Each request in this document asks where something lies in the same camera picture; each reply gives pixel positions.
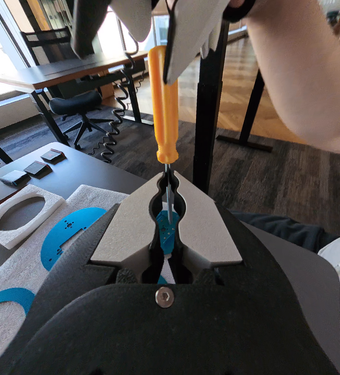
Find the yellow handled screwdriver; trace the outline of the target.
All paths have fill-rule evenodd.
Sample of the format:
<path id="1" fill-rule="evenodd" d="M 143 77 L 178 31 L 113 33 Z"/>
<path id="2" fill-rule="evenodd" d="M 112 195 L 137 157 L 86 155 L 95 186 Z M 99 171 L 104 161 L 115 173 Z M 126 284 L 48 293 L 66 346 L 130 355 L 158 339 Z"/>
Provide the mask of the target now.
<path id="1" fill-rule="evenodd" d="M 165 165 L 167 176 L 168 222 L 172 224 L 171 163 L 178 159 L 178 81 L 163 82 L 166 46 L 159 45 L 148 53 L 150 88 L 152 92 L 154 134 L 158 144 L 157 159 Z"/>

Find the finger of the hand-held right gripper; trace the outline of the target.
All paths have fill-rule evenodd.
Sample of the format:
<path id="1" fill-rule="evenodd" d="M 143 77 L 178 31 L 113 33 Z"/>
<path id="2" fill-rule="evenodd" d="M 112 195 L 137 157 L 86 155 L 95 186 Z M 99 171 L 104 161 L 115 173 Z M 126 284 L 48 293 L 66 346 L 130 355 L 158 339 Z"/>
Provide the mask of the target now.
<path id="1" fill-rule="evenodd" d="M 198 53 L 216 50 L 228 0 L 166 1 L 170 15 L 163 81 L 173 84 Z"/>
<path id="2" fill-rule="evenodd" d="M 151 28 L 151 0 L 112 0 L 111 9 L 137 42 L 143 42 Z"/>

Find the black desk leg frame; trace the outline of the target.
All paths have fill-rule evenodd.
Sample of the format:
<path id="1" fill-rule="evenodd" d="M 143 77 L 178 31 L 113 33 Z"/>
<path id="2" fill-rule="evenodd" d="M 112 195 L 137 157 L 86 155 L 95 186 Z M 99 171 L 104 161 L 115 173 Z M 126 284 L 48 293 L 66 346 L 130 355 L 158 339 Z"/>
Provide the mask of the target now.
<path id="1" fill-rule="evenodd" d="M 209 191 L 215 139 L 269 153 L 273 149 L 248 141 L 264 89 L 260 70 L 257 72 L 239 138 L 216 136 L 228 31 L 229 22 L 223 21 L 216 51 L 209 52 L 205 59 L 200 59 L 192 183 L 205 194 Z"/>

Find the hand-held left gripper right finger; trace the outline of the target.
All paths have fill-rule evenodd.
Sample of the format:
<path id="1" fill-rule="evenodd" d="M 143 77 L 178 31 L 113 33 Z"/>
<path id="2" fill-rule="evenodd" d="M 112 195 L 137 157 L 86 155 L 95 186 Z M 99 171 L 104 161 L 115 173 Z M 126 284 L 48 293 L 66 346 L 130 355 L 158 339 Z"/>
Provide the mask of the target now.
<path id="1" fill-rule="evenodd" d="M 192 283 L 203 269 L 242 263 L 214 200 L 178 172 L 172 181 L 173 206 L 179 216 L 170 260 L 176 283 Z"/>

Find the small black box red trim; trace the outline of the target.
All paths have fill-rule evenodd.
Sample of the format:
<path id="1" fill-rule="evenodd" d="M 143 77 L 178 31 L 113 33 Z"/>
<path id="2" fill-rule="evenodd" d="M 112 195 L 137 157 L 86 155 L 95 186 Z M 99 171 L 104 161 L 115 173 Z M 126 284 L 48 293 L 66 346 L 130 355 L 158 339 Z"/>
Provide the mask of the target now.
<path id="1" fill-rule="evenodd" d="M 48 162 L 52 165 L 55 165 L 63 160 L 66 159 L 63 152 L 60 152 L 55 149 L 50 149 L 49 151 L 45 152 L 43 155 L 41 155 L 41 159 L 45 162 Z"/>
<path id="2" fill-rule="evenodd" d="M 28 174 L 30 178 L 35 179 L 41 179 L 53 172 L 48 164 L 39 161 L 32 162 L 29 166 L 24 168 L 23 171 Z"/>

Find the white foam frame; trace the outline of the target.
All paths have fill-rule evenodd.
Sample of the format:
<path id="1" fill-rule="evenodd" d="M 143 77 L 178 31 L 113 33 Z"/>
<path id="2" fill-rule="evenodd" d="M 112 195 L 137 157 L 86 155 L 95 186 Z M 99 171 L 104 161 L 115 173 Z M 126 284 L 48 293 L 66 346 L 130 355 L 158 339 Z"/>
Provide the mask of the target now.
<path id="1" fill-rule="evenodd" d="M 0 244 L 7 249 L 12 249 L 26 237 L 28 237 L 37 227 L 47 220 L 61 205 L 66 201 L 59 195 L 50 193 L 34 185 L 27 185 L 18 193 L 0 204 L 0 219 L 8 209 L 15 204 L 22 203 L 30 198 L 44 198 L 45 204 L 41 211 L 26 224 L 21 225 L 17 229 L 2 231 L 0 230 Z"/>

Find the small black flat box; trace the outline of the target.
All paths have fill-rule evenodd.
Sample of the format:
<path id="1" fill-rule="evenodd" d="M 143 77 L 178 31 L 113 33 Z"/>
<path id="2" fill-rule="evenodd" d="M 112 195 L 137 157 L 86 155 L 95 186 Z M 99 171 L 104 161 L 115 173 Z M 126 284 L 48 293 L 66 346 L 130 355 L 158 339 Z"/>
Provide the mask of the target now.
<path id="1" fill-rule="evenodd" d="M 0 177 L 0 181 L 8 186 L 18 186 L 30 179 L 30 175 L 25 171 L 13 170 Z"/>

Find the dark pants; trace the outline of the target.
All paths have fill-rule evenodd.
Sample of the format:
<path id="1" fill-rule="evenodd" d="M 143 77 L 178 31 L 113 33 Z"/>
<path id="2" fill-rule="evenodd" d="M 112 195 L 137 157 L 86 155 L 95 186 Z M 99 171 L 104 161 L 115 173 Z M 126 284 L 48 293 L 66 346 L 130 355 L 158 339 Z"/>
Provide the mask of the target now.
<path id="1" fill-rule="evenodd" d="M 292 218 L 274 214 L 230 212 L 240 221 L 270 233 L 304 249 L 318 253 L 339 236 L 326 232 L 321 226 L 304 224 Z"/>

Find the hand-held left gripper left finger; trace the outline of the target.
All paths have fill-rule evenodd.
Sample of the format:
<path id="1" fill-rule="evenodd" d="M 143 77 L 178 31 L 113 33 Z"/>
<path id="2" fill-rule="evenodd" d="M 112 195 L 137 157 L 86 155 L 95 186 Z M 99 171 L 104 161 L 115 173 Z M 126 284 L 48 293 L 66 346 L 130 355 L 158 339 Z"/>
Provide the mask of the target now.
<path id="1" fill-rule="evenodd" d="M 163 209 L 164 172 L 125 198 L 108 225 L 90 261 L 130 269 L 138 282 L 157 283 L 164 255 L 156 220 Z"/>

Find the person's right forearm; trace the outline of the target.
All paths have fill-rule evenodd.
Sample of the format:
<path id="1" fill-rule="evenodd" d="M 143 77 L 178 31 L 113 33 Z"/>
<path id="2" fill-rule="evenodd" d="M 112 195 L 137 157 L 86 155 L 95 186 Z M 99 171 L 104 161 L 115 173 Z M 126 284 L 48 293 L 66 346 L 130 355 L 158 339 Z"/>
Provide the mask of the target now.
<path id="1" fill-rule="evenodd" d="M 257 1 L 246 24 L 282 122 L 309 145 L 340 153 L 340 42 L 318 1 Z"/>

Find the white foam sheet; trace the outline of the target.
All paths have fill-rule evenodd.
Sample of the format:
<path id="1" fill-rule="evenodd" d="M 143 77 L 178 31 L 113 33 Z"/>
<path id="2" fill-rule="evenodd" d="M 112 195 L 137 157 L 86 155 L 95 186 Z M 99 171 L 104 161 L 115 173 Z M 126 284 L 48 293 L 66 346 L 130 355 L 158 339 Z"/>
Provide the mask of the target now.
<path id="1" fill-rule="evenodd" d="M 42 266 L 40 251 L 52 227 L 70 213 L 89 207 L 105 210 L 128 195 L 88 185 L 81 185 L 0 267 L 0 291 L 25 288 L 37 294 L 48 271 Z M 26 318 L 21 305 L 0 303 L 0 356 L 13 340 Z"/>

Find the blue disc with rectangular cutout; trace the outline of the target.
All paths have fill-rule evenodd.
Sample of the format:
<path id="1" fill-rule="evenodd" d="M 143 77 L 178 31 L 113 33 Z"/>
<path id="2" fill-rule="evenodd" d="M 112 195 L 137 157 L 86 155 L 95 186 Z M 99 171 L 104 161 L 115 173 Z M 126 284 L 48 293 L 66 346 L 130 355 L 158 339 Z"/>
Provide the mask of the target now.
<path id="1" fill-rule="evenodd" d="M 41 263 L 50 271 L 64 253 L 62 245 L 79 231 L 87 230 L 107 211 L 91 207 L 77 210 L 61 219 L 47 234 L 41 248 Z"/>

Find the blue perforated mounting disc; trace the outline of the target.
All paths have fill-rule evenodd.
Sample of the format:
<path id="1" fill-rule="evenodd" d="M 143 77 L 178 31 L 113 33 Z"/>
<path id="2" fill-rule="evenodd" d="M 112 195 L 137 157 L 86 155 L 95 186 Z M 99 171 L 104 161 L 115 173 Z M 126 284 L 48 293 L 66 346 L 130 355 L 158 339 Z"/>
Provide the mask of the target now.
<path id="1" fill-rule="evenodd" d="M 167 210 L 162 210 L 156 220 L 159 226 L 160 243 L 163 253 L 164 255 L 171 254 L 174 248 L 175 230 L 179 215 L 176 212 L 172 212 L 172 222 L 169 223 Z"/>

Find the black saddle stool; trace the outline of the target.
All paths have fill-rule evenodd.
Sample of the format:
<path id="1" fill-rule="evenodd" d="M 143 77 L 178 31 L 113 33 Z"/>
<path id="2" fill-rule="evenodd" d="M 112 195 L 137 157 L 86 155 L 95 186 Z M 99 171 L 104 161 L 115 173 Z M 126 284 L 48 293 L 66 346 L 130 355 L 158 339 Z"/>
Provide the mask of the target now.
<path id="1" fill-rule="evenodd" d="M 102 96 L 98 91 L 86 92 L 69 99 L 55 97 L 49 102 L 50 110 L 55 115 L 59 115 L 62 121 L 68 117 L 76 115 L 81 117 L 81 120 L 78 123 L 63 132 L 63 135 L 68 138 L 68 133 L 75 130 L 79 131 L 73 142 L 75 149 L 81 150 L 79 140 L 84 132 L 86 130 L 92 132 L 92 130 L 95 129 L 103 133 L 104 137 L 102 138 L 102 142 L 98 142 L 97 147 L 94 147 L 89 155 L 94 155 L 96 150 L 100 149 L 100 146 L 104 146 L 106 151 L 102 152 L 102 156 L 107 158 L 107 155 L 114 154 L 114 151 L 110 146 L 115 146 L 117 144 L 114 136 L 120 134 L 117 126 L 122 123 L 122 117 L 115 110 L 112 111 L 115 116 L 113 119 L 93 119 L 88 117 L 88 113 L 101 110 L 101 105 Z"/>

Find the black shelving unit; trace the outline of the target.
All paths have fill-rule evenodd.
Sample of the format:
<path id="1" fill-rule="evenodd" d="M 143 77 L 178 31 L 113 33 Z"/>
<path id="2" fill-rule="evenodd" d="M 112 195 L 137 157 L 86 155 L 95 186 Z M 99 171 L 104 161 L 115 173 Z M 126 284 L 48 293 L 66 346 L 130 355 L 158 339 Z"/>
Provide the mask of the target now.
<path id="1" fill-rule="evenodd" d="M 68 27 L 21 32 L 21 36 L 37 66 L 77 58 L 70 45 L 71 33 Z"/>

